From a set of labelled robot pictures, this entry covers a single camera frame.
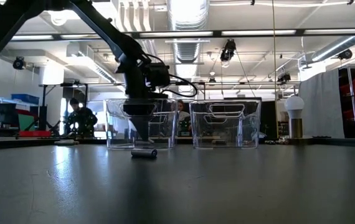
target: blue box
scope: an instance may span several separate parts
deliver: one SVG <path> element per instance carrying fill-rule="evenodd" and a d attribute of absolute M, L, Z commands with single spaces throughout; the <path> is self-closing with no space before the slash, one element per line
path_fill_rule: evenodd
<path fill-rule="evenodd" d="M 35 105 L 39 104 L 39 97 L 31 96 L 28 94 L 12 94 L 11 99 L 12 100 L 21 100 L 25 103 L 32 103 Z"/>

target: shelf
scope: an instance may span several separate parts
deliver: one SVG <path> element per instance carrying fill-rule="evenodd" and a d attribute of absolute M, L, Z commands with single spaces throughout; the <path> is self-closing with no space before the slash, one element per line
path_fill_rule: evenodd
<path fill-rule="evenodd" d="M 0 97 L 0 102 L 1 103 L 15 103 L 17 105 L 22 105 L 22 106 L 38 106 L 37 104 L 26 103 L 21 100 L 12 100 L 12 99 L 7 99 L 7 98 L 3 98 L 3 97 Z"/>

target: transparent container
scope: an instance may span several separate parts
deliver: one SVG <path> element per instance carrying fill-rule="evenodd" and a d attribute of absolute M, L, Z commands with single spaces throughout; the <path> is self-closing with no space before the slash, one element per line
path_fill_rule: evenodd
<path fill-rule="evenodd" d="M 177 101 L 111 99 L 106 108 L 110 149 L 171 149 L 175 144 Z"/>
<path fill-rule="evenodd" d="M 194 148 L 258 147 L 261 102 L 262 99 L 192 101 Z"/>

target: gray table surface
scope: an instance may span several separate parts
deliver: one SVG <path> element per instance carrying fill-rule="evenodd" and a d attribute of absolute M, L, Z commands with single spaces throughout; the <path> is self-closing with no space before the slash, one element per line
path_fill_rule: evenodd
<path fill-rule="evenodd" d="M 355 223 L 355 147 L 3 149 L 0 223 Z"/>

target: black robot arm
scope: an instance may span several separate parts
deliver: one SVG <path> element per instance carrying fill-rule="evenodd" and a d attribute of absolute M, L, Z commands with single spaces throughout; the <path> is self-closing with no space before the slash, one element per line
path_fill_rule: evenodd
<path fill-rule="evenodd" d="M 124 73 L 126 94 L 129 98 L 153 97 L 151 89 L 145 84 L 147 73 L 152 72 L 151 59 L 143 52 L 139 43 L 118 31 L 110 24 L 109 19 L 105 19 L 98 13 L 91 1 L 7 0 L 4 5 L 0 4 L 0 52 L 25 21 L 38 16 L 44 10 L 61 11 L 64 9 L 77 13 L 110 46 L 114 56 L 120 62 L 118 71 Z M 166 86 L 170 82 L 168 68 L 163 66 L 161 75 L 168 78 L 163 79 L 164 83 L 157 83 L 158 86 Z"/>

